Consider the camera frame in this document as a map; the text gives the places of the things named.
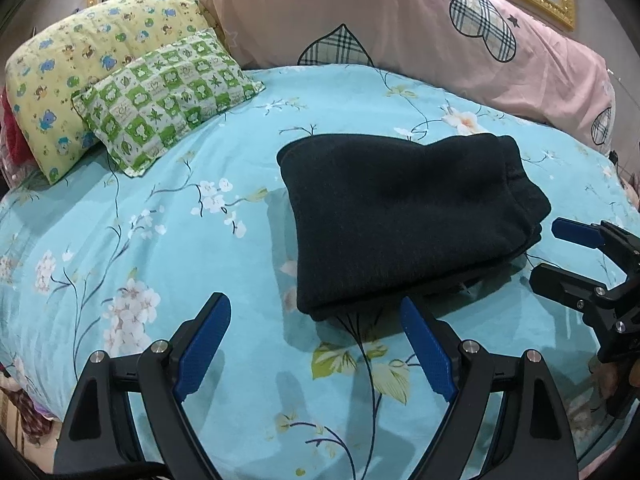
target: plaid heart print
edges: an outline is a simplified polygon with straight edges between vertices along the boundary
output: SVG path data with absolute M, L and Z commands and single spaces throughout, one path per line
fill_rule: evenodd
M 507 63 L 515 57 L 516 38 L 489 0 L 452 0 L 449 15 L 460 34 L 482 38 L 496 61 Z
M 331 63 L 374 66 L 367 51 L 344 23 L 314 41 L 298 58 L 299 65 Z
M 601 112 L 591 125 L 591 139 L 596 146 L 601 146 L 609 135 L 609 123 L 611 120 L 611 107 Z

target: yellow pillow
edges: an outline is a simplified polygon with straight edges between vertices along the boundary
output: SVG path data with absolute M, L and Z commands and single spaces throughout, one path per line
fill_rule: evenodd
M 197 0 L 108 0 L 51 25 L 16 50 L 6 64 L 7 97 L 49 182 L 97 142 L 73 109 L 73 94 L 207 27 Z

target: folded black cloth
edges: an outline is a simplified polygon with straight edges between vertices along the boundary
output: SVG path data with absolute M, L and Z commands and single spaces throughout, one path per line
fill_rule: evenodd
M 551 211 L 507 136 L 422 146 L 327 134 L 277 161 L 296 220 L 298 309 L 316 320 L 477 279 L 537 243 Z

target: blue gripper pad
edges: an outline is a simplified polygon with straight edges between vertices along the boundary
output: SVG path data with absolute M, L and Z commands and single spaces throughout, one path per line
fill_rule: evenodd
M 196 392 L 202 384 L 230 322 L 231 303 L 228 297 L 221 294 L 180 359 L 178 380 L 174 386 L 174 396 L 178 402 L 184 402 L 187 395 Z
M 567 220 L 566 218 L 556 218 L 551 224 L 551 232 L 560 240 L 566 240 L 590 249 L 597 249 L 605 243 L 597 227 Z
M 451 361 L 410 298 L 400 302 L 400 322 L 431 389 L 451 402 L 458 393 Z

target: bed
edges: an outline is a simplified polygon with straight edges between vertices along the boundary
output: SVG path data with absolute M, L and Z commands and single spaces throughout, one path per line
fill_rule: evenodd
M 575 312 L 534 295 L 527 277 L 549 261 L 611 286 L 623 280 L 601 254 L 550 233 L 558 216 L 640 233 L 611 163 L 552 127 L 373 67 L 252 75 L 266 90 L 207 121 L 143 178 L 122 175 L 95 147 L 54 186 L 34 176 L 4 197 L 0 362 L 62 418 L 92 351 L 127 354 L 167 338 L 218 290 L 231 300 L 231 325 L 184 407 L 221 475 L 406 478 L 446 404 L 417 367 L 393 306 L 344 316 L 347 332 L 297 311 L 295 224 L 275 155 L 292 140 L 328 133 L 428 144 L 489 131 L 516 139 L 552 213 L 526 256 L 473 288 L 434 298 L 431 309 L 491 352 L 539 349 L 581 454 L 609 423 L 587 366 L 598 344 Z M 481 468 L 498 406 L 492 398 L 465 478 Z M 134 416 L 146 456 L 157 459 L 139 399 Z

